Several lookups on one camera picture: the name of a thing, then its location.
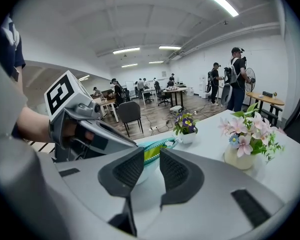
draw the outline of fluorescent light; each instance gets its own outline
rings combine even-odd
[[[149,62],[149,64],[160,64],[160,63],[163,63],[163,61],[151,61],[151,62]]]
[[[127,52],[133,52],[133,51],[139,51],[140,47],[138,48],[130,48],[130,49],[124,49],[124,50],[115,50],[113,54],[122,54],[122,53],[127,53]]]
[[[228,3],[226,0],[214,0],[219,5],[221,5],[228,13],[232,15],[232,17],[238,16],[239,13]]]
[[[78,80],[79,81],[84,81],[84,80],[87,80],[88,79],[88,77],[90,77],[90,75],[88,74],[88,75],[86,75],[86,76],[84,76],[84,77],[81,77],[81,78],[79,78]]]
[[[159,46],[159,49],[166,49],[166,50],[180,50],[181,47],[178,47],[178,46]]]
[[[135,64],[129,64],[129,65],[124,65],[124,66],[121,66],[121,68],[133,67],[133,66],[136,66],[136,65],[138,65],[138,63],[135,63]]]

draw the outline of wooden floor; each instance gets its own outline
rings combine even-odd
[[[160,132],[167,132],[173,129],[172,123],[174,122],[174,118],[170,115],[170,104],[167,104],[165,106],[165,104],[162,103],[160,104],[160,106],[158,106],[156,100],[154,100],[144,106],[144,102],[142,99],[134,98],[133,101],[137,102],[141,108],[141,122],[143,133],[141,132],[141,129],[139,129],[137,121],[130,122],[128,125],[130,128],[129,134],[131,140],[137,140],[151,135],[157,135],[160,134]],[[188,112],[193,113],[194,111],[200,110],[203,112],[198,113],[197,115],[193,115],[193,118],[198,120],[204,120],[226,109],[225,107],[220,107],[220,100],[218,101],[218,103],[218,106],[214,106],[211,104],[210,100],[208,101],[208,99],[201,98],[198,95],[183,95],[183,105],[188,110]],[[125,126],[120,119],[119,122],[116,122],[115,118],[109,114],[105,116],[103,121],[110,124],[123,135],[128,137]],[[158,130],[154,130],[153,132],[149,131],[150,125],[152,128],[157,126]]]

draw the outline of cap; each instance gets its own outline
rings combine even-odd
[[[241,53],[241,49],[240,49],[240,48],[238,48],[238,47],[234,47],[234,48],[232,48],[232,50],[231,50],[231,54],[234,54],[234,53],[237,53],[237,52]]]

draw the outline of hand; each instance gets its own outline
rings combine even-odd
[[[64,122],[64,127],[63,127],[63,137],[75,136],[76,127],[77,127],[77,124],[74,121],[66,120]],[[89,141],[92,141],[94,139],[94,136],[95,135],[88,130],[84,134],[84,137]]]

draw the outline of gray chair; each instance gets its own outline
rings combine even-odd
[[[128,123],[133,121],[138,121],[139,128],[141,127],[141,131],[142,133],[144,133],[144,130],[142,128],[142,123],[141,123],[141,110],[140,110],[140,106],[137,103],[135,103],[134,101],[122,103],[119,105],[116,112],[124,124],[128,137],[130,137],[129,135],[130,129]]]

